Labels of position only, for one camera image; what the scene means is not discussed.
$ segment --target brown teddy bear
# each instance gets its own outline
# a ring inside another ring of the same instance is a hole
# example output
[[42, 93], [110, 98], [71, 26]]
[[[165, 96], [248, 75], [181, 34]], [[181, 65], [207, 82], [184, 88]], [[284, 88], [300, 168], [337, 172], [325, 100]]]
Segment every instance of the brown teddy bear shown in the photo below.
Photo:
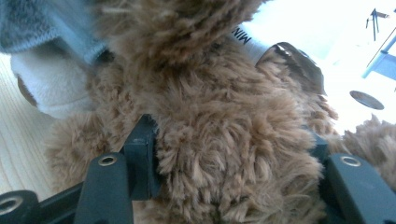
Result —
[[380, 121], [376, 116], [356, 127], [356, 132], [345, 131], [343, 136], [326, 135], [330, 153], [347, 153], [368, 161], [396, 191], [396, 125]]
[[89, 80], [97, 108], [59, 121], [47, 141], [56, 188], [83, 181], [89, 162], [120, 150], [150, 114], [164, 181], [158, 198], [134, 202], [137, 223], [324, 217], [322, 166], [309, 155], [315, 138], [306, 127], [336, 151], [343, 144], [332, 127], [337, 115], [322, 96], [321, 74], [302, 66], [292, 45], [274, 45], [254, 63], [230, 36], [261, 3], [96, 3], [98, 33], [114, 57]]

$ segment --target wooden surface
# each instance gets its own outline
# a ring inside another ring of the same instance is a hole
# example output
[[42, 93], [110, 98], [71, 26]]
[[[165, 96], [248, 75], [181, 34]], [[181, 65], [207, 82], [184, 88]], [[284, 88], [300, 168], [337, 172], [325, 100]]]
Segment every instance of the wooden surface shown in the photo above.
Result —
[[40, 201], [52, 195], [42, 141], [53, 121], [21, 96], [9, 56], [0, 54], [0, 194], [29, 189]]

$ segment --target white surface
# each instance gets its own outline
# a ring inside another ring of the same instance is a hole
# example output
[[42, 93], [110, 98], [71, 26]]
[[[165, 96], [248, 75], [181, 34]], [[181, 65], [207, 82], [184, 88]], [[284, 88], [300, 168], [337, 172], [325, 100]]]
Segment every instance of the white surface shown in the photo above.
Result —
[[[339, 133], [345, 130], [356, 131], [356, 126], [371, 119], [372, 114], [380, 120], [396, 123], [396, 81], [372, 73], [366, 79], [349, 76], [348, 72], [337, 69], [325, 72], [325, 91], [329, 104], [336, 109], [339, 120], [335, 122]], [[350, 95], [351, 91], [361, 91], [373, 96], [385, 108], [376, 110], [357, 102]]]
[[365, 26], [375, 0], [275, 0], [254, 16], [257, 35], [268, 45], [290, 42], [325, 60], [350, 27]]

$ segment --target teddy bear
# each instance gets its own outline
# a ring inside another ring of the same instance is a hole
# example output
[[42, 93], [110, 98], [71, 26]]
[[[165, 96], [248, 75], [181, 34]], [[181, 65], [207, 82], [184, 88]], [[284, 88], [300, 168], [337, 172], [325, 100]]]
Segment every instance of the teddy bear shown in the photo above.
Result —
[[94, 109], [86, 84], [106, 55], [106, 43], [92, 36], [85, 6], [85, 1], [0, 4], [0, 51], [10, 55], [21, 94], [56, 119]]
[[323, 167], [309, 154], [312, 133], [331, 153], [368, 161], [371, 146], [356, 146], [372, 136], [384, 148], [372, 163], [394, 183], [392, 125], [373, 118], [365, 125], [374, 131], [343, 138], [309, 58], [284, 42], [249, 57], [237, 27], [263, 2], [95, 2], [96, 33], [112, 56], [86, 80], [95, 107], [56, 122], [46, 141], [54, 187], [83, 181], [90, 161], [119, 151], [144, 114], [158, 125], [163, 185], [159, 197], [134, 202], [136, 223], [318, 222]]

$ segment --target metal grommet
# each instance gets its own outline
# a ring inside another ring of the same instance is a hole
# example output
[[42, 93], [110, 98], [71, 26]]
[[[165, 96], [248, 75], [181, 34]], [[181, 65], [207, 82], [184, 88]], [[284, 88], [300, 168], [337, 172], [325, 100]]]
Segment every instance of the metal grommet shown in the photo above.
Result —
[[101, 166], [109, 166], [116, 163], [117, 158], [115, 156], [105, 156], [99, 160], [99, 165]]
[[23, 202], [21, 196], [12, 196], [0, 201], [0, 216], [10, 213], [17, 209]]
[[353, 157], [348, 157], [348, 156], [343, 156], [341, 157], [341, 161], [345, 163], [346, 165], [350, 166], [361, 166], [361, 162], [356, 160]]

